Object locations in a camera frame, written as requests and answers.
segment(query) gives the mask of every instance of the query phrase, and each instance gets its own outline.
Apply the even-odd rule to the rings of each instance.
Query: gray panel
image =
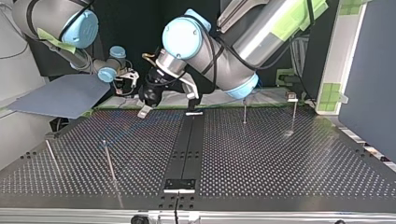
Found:
[[[21,97],[7,108],[20,112],[77,119],[110,90],[97,76],[69,75]]]
[[[349,101],[341,107],[340,120],[390,160],[396,161],[394,8],[394,0],[376,0],[367,5],[346,86]]]
[[[300,108],[293,123],[288,107],[247,115],[206,110],[204,142],[190,142],[201,142],[201,169],[187,163],[183,176],[198,182],[191,209],[396,212],[396,174],[327,119]]]
[[[2,171],[0,207],[173,208],[160,204],[167,203],[163,185],[182,120],[182,111],[154,111],[144,120],[137,111],[95,112],[51,142],[56,161],[41,150]],[[117,182],[111,178],[103,140]]]

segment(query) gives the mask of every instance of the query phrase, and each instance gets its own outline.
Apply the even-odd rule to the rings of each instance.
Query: green tape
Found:
[[[341,84],[323,83],[318,105],[319,111],[334,112],[341,98]]]
[[[94,110],[91,109],[91,110],[84,112],[81,116],[83,118],[89,118],[90,116],[92,116],[93,112],[94,112]]]
[[[305,30],[310,24],[307,2],[305,0],[295,0],[293,4],[272,30],[272,34],[283,41],[288,40],[298,28]],[[315,19],[329,7],[326,0],[312,0],[312,6]]]
[[[363,0],[343,0],[341,1],[340,15],[359,15],[361,13],[361,6],[364,4]]]

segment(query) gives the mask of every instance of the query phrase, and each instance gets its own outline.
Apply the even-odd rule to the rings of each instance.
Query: vertical metal post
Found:
[[[108,162],[108,167],[110,168],[111,176],[113,177],[114,181],[117,181],[116,174],[114,173],[113,162],[112,162],[111,157],[110,157],[110,151],[108,150],[108,146],[107,146],[107,141],[106,140],[103,140],[103,146],[105,148],[105,152],[106,152],[106,156],[107,156],[107,162]]]
[[[296,113],[297,113],[297,104],[298,104],[298,102],[295,102],[295,103],[294,103],[294,110],[293,110],[293,122],[294,122],[294,120],[296,119]]]
[[[55,154],[53,154],[52,146],[50,145],[50,140],[47,139],[47,140],[46,140],[46,144],[47,144],[47,148],[49,149],[50,157],[51,157],[53,160],[56,160]]]
[[[247,124],[248,103],[247,98],[244,99],[244,124]]]

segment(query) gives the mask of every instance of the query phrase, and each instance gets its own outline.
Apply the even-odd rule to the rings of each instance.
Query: black metal plate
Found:
[[[205,125],[194,122],[201,165],[183,175],[199,186],[192,210],[396,212],[396,174],[327,119],[250,108],[244,124],[243,113],[206,110]]]
[[[0,207],[173,209],[176,202],[163,186],[167,178],[181,178],[182,166],[173,167],[172,155],[187,146],[191,125],[183,120],[180,110],[153,111],[148,119],[139,119],[137,111],[95,112],[51,141],[57,161],[44,149],[2,171]]]

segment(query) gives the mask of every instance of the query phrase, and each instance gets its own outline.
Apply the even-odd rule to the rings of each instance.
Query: metal peg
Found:
[[[50,145],[50,140],[46,140],[47,148],[49,149],[50,158],[56,160],[55,154],[53,154],[52,146]]]
[[[248,101],[247,98],[244,99],[244,124],[248,123]]]
[[[107,156],[107,162],[108,162],[108,167],[110,168],[111,176],[113,177],[114,181],[117,181],[116,174],[114,173],[114,168],[113,168],[113,162],[110,157],[110,151],[108,150],[108,145],[107,141],[103,140],[103,146],[105,148],[106,156]]]

